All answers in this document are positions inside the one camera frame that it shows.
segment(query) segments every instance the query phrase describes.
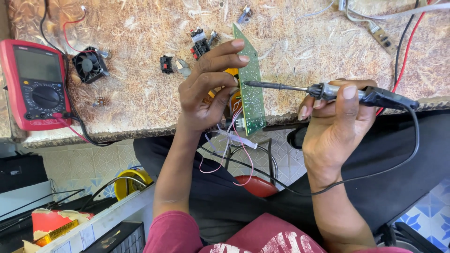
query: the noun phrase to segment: cooling fan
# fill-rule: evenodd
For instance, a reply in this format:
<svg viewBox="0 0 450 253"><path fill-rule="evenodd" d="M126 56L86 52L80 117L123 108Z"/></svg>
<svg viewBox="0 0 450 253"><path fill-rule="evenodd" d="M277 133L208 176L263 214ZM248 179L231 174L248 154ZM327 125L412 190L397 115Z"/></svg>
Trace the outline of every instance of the cooling fan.
<svg viewBox="0 0 450 253"><path fill-rule="evenodd" d="M76 72L83 83L92 83L102 76L109 75L105 62L97 53L99 50L90 46L83 51L90 50L95 52L79 53L72 58Z"/></svg>

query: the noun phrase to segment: hand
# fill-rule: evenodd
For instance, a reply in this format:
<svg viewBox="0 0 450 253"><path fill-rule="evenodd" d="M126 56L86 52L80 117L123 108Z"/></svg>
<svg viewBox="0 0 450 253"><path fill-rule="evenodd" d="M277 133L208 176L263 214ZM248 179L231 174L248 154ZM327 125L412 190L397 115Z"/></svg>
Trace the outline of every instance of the hand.
<svg viewBox="0 0 450 253"><path fill-rule="evenodd" d="M191 75L178 87L181 102L178 127L202 132L220 122L230 96L238 89L238 80L223 71L248 64L248 56L236 54L242 49L244 40L236 39L215 47L199 59ZM217 87L222 89L217 92L211 105L203 103L208 92Z"/></svg>
<svg viewBox="0 0 450 253"><path fill-rule="evenodd" d="M341 79L330 84L341 87L336 102L316 101L308 95L299 108L299 120L312 115L303 156L310 181L319 189L340 180L341 166L375 121L375 107L359 105L357 90L377 83Z"/></svg>

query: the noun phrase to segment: circuit board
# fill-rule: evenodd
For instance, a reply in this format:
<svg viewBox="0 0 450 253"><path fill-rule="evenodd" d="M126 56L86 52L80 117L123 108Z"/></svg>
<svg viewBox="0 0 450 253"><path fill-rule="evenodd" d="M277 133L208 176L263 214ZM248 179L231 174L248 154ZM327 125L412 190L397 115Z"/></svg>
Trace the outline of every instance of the circuit board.
<svg viewBox="0 0 450 253"><path fill-rule="evenodd" d="M264 112L262 88L250 87L243 84L245 81L261 81L258 53L235 24L233 24L233 35L235 39L243 39L245 41L245 48L239 52L239 54L250 57L250 62L248 65L239 69L239 83L245 120L245 134L249 136L266 126L266 114Z"/></svg>

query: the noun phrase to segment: red multimeter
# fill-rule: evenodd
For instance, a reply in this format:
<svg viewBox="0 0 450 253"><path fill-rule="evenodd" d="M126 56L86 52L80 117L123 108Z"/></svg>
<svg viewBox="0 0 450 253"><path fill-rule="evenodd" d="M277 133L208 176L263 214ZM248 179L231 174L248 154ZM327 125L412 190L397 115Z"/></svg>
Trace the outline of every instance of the red multimeter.
<svg viewBox="0 0 450 253"><path fill-rule="evenodd" d="M0 63L9 103L18 126L26 131L66 127L53 113L70 112L63 86L63 56L55 49L27 41L0 42Z"/></svg>

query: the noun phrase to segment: yellow bucket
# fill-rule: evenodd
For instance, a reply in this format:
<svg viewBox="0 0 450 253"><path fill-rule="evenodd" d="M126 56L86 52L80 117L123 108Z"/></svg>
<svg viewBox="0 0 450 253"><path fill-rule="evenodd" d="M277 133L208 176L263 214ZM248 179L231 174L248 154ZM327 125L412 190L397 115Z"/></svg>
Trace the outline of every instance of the yellow bucket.
<svg viewBox="0 0 450 253"><path fill-rule="evenodd" d="M117 177L129 176L134 177L138 180L143 181L145 184L149 185L153 180L150 178L149 174L145 170L125 170L122 171ZM142 189L142 185L136 183L134 180L123 178L119 179L114 183L114 192L116 193L117 200L121 200L126 197L126 182L128 180L128 190L131 193Z"/></svg>

